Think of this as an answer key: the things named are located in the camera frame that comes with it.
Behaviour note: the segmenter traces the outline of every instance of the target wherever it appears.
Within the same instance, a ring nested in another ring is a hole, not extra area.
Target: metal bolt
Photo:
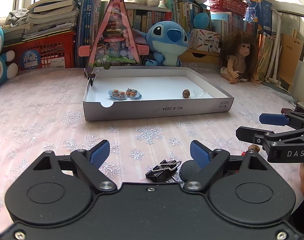
[[[112,189],[113,188],[113,183],[111,181],[103,181],[99,184],[100,189]]]
[[[202,184],[199,183],[198,181],[190,181],[186,184],[186,187],[191,190],[197,190],[202,187]]]
[[[25,240],[25,233],[17,231],[15,232],[14,237],[18,240]]]
[[[287,233],[284,231],[279,232],[276,236],[277,240],[285,240],[286,238],[287,238]]]
[[[148,192],[154,192],[154,191],[156,191],[156,188],[154,188],[154,187],[148,187],[147,191]]]

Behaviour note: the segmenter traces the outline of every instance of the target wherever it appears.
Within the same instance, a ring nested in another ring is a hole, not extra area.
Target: brown nut
[[[260,151],[260,147],[257,146],[256,144],[252,144],[248,147],[248,150],[252,150],[252,151],[255,151],[255,152],[259,152]]]
[[[182,93],[184,98],[189,98],[190,97],[190,91],[188,89],[185,89]]]

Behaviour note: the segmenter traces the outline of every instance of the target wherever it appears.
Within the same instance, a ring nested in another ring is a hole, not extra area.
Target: white cardboard box
[[[97,67],[93,72],[97,71],[93,86],[88,82],[84,94],[87,121],[227,112],[234,101],[234,97],[190,68]],[[109,90],[127,88],[138,90],[142,98],[117,100],[108,95]],[[188,99],[182,96],[185,89],[191,94]]]
[[[193,49],[218,53],[218,45],[220,44],[220,35],[218,33],[193,29],[191,36]]]

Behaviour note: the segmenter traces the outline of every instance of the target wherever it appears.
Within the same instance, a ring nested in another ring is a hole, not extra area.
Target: plush toy nose
[[[167,31],[167,36],[171,41],[177,42],[182,38],[182,33],[177,29],[169,29]]]

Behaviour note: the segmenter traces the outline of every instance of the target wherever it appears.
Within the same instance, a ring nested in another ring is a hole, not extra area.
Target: red plastic basket
[[[247,3],[240,0],[209,0],[212,12],[233,12],[238,16],[244,17]]]
[[[74,39],[75,32],[69,31],[10,45],[4,47],[2,53],[9,50],[15,52],[12,63],[18,65],[19,71],[48,67],[73,68]]]

